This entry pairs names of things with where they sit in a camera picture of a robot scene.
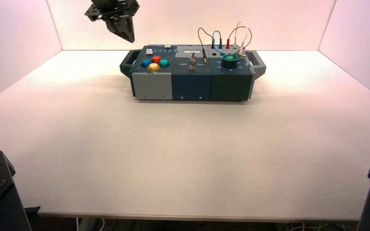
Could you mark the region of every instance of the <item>small screw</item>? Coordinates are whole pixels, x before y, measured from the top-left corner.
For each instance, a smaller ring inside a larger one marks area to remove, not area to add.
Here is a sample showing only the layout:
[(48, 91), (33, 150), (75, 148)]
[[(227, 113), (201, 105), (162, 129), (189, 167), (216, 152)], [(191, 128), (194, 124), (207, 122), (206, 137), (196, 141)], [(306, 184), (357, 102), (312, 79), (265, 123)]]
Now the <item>small screw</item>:
[(0, 187), (3, 187), (6, 184), (6, 180), (0, 180)]

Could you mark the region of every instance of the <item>white wall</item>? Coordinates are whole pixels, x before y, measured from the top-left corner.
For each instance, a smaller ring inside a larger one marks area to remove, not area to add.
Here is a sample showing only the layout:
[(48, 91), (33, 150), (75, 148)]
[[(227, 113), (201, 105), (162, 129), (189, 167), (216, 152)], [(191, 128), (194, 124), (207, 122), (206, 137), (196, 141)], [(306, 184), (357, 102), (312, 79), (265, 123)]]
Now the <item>white wall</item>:
[(60, 50), (45, 0), (0, 0), (0, 92)]
[(320, 51), (370, 89), (370, 0), (337, 0)]
[(317, 50), (335, 0), (138, 2), (140, 9), (134, 17), (136, 41), (131, 44), (111, 34), (104, 22), (93, 23), (84, 16), (90, 0), (48, 0), (64, 50), (127, 50), (165, 41), (195, 44), (199, 26), (207, 31), (221, 30), (227, 37), (240, 19), (253, 30), (251, 49)]

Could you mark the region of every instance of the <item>tabletop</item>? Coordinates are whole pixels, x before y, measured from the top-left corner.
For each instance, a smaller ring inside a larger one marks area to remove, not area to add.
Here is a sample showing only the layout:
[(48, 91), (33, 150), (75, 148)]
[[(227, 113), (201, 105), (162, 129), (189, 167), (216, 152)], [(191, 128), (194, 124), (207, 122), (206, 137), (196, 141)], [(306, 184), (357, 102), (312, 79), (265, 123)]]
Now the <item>tabletop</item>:
[(62, 51), (0, 94), (0, 150), (48, 216), (357, 220), (370, 90), (318, 51), (259, 51), (247, 102), (139, 101), (127, 51)]

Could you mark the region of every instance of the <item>yellow button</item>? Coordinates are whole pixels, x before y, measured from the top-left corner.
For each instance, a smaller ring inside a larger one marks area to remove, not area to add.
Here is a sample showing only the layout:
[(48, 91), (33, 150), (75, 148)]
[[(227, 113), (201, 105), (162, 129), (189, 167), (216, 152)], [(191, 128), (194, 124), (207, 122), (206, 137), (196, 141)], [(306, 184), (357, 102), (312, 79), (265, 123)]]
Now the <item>yellow button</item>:
[(159, 70), (159, 65), (158, 64), (156, 64), (156, 63), (152, 63), (152, 64), (150, 64), (149, 66), (148, 66), (148, 68), (147, 68), (148, 70), (150, 70), (150, 71), (158, 71)]

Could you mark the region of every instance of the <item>side handle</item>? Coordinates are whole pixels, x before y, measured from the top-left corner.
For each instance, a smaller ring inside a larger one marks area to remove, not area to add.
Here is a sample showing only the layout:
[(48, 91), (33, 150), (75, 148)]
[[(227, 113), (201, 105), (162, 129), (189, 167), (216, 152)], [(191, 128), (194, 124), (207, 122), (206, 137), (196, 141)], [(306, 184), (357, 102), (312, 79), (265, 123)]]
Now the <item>side handle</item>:
[(130, 70), (134, 66), (134, 63), (140, 55), (140, 52), (141, 49), (129, 51), (127, 56), (125, 56), (124, 60), (120, 64), (120, 71), (128, 78), (131, 78)]
[(266, 65), (264, 64), (263, 60), (260, 58), (257, 51), (245, 51), (246, 56), (253, 64), (253, 69), (256, 72), (256, 79), (262, 76), (266, 72)]

